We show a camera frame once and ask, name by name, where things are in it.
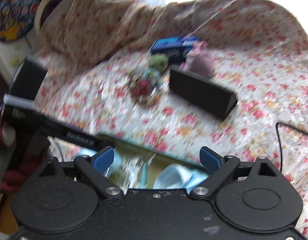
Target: blue gripper pad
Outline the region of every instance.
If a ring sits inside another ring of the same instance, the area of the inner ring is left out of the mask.
[[[114,149],[110,147],[108,150],[93,160],[93,168],[100,174],[104,174],[105,171],[112,165],[113,161]]]
[[[212,175],[225,163],[225,159],[222,156],[206,146],[202,147],[199,151],[199,160],[209,175]]]

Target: black box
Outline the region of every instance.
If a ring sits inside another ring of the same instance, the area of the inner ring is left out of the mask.
[[[177,66],[171,67],[170,90],[222,120],[237,104],[233,91]]]
[[[47,69],[27,56],[16,70],[9,86],[9,94],[28,100],[35,100],[39,88],[46,76]]]

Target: dust speck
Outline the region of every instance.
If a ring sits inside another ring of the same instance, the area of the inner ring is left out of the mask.
[[[163,195],[163,196],[170,196],[170,195],[172,195],[172,192],[170,192],[170,191],[159,191],[158,193]]]
[[[204,228],[202,230],[202,232],[204,234],[209,234],[211,236],[217,235],[220,231],[220,227],[219,226],[212,226],[212,227],[208,227],[208,228]]]
[[[211,221],[212,218],[211,218],[211,217],[203,217],[203,220],[204,220],[204,221]]]

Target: bed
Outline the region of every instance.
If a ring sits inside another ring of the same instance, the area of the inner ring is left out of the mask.
[[[199,162],[208,146],[243,161],[267,156],[278,168],[277,121],[308,131],[308,36],[283,7],[267,0],[196,0],[148,6],[138,0],[62,0],[38,27],[48,68],[35,100],[45,114],[176,159]],[[209,43],[213,81],[238,105],[221,121],[168,90],[151,108],[129,94],[126,72],[145,68],[158,38],[196,35]],[[304,209],[308,236],[308,138],[279,129],[283,173]],[[73,151],[65,154],[71,160]]]

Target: blue box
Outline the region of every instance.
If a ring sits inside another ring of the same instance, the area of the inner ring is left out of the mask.
[[[198,41],[195,36],[159,39],[154,42],[149,51],[152,55],[164,53],[169,63],[181,63],[186,61],[186,55],[193,48],[195,41]]]

